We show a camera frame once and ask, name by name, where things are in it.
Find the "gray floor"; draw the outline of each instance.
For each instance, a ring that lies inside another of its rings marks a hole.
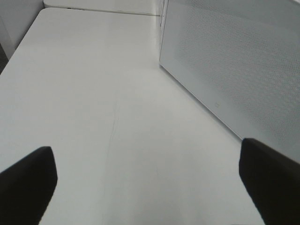
[[[2,70],[4,69],[7,63],[8,59],[2,49],[2,46],[0,45],[0,74],[2,73]]]

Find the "perforated panel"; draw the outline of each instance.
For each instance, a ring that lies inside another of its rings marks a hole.
[[[240,137],[300,160],[299,5],[170,0],[161,64]]]

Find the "table surface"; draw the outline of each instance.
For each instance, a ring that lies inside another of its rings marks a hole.
[[[158,15],[160,0],[44,0],[45,7]]]
[[[0,170],[51,146],[42,225],[262,225],[240,140],[158,64],[154,16],[48,8],[0,75]]]

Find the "scratch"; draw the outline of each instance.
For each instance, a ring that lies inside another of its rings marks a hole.
[[[105,167],[107,166],[109,152],[110,152],[111,145],[112,145],[112,142],[113,142],[113,138],[114,138],[114,135],[115,135],[116,127],[117,127],[118,121],[119,121],[119,117],[117,116],[117,106],[118,106],[118,100],[116,101],[116,103],[114,105],[114,108],[113,108],[112,131],[111,131],[111,135],[109,137],[108,147],[107,147],[107,151],[106,151]],[[105,180],[106,180],[106,175],[104,177],[103,199],[105,198],[105,192],[106,192],[106,182],[105,182]]]

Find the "black object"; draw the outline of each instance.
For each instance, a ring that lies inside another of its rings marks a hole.
[[[0,225],[37,225],[56,184],[50,147],[35,150],[0,173]]]
[[[255,139],[244,139],[239,171],[266,225],[300,225],[298,163]]]

